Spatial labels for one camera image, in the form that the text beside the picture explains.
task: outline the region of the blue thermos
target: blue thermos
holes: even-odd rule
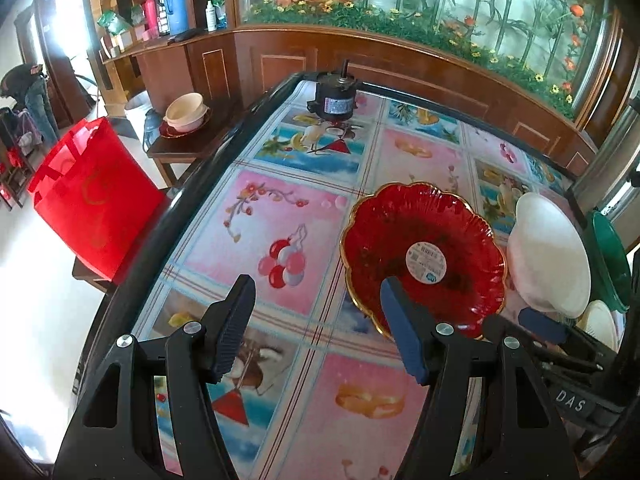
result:
[[[164,0],[164,5],[171,35],[175,36],[188,30],[189,20],[185,0]]]

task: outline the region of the jeans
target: jeans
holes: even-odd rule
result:
[[[52,148],[60,140],[60,133],[53,116],[51,102],[47,95],[47,82],[44,78],[39,78],[29,87],[24,101],[33,122],[42,134],[44,143]]]

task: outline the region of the red gift bag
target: red gift bag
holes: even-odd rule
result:
[[[166,200],[105,118],[76,124],[46,156],[28,190],[44,221],[87,267],[111,281]]]

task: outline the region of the silver screw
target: silver screw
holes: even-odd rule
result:
[[[440,335],[451,335],[453,334],[453,327],[449,323],[438,323],[436,332]]]
[[[126,348],[133,343],[133,338],[129,334],[121,335],[116,341],[116,345],[120,348]]]
[[[197,321],[190,321],[185,326],[182,327],[182,329],[187,334],[196,334],[200,331],[201,328],[202,328],[202,325]]]
[[[515,350],[516,348],[520,348],[520,342],[511,336],[507,336],[504,338],[504,345],[507,348],[511,348],[511,350]]]

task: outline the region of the green bowl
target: green bowl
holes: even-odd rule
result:
[[[623,314],[631,301],[631,271],[615,229],[599,211],[587,215],[584,247],[591,268],[591,301],[602,300]]]

